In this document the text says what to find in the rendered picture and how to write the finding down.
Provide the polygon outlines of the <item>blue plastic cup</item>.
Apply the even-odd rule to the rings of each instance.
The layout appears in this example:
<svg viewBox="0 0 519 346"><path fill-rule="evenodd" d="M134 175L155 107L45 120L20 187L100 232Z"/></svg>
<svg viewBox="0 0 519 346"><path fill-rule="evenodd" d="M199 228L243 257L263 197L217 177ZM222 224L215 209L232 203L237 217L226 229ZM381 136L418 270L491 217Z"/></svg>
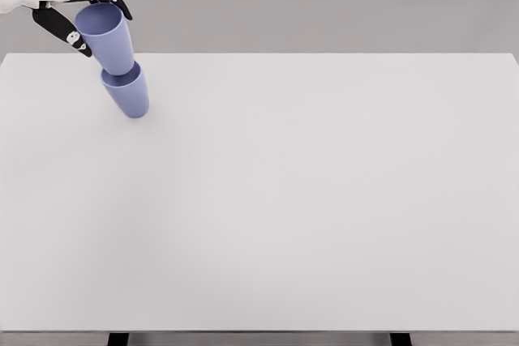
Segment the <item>blue plastic cup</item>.
<svg viewBox="0 0 519 346"><path fill-rule="evenodd" d="M117 6L104 2L86 6L76 15L75 26L106 72L124 75L133 68L131 35Z"/></svg>
<svg viewBox="0 0 519 346"><path fill-rule="evenodd" d="M130 118L144 116L149 109L148 87L142 67L134 61L124 75L101 71L101 82L118 108Z"/></svg>

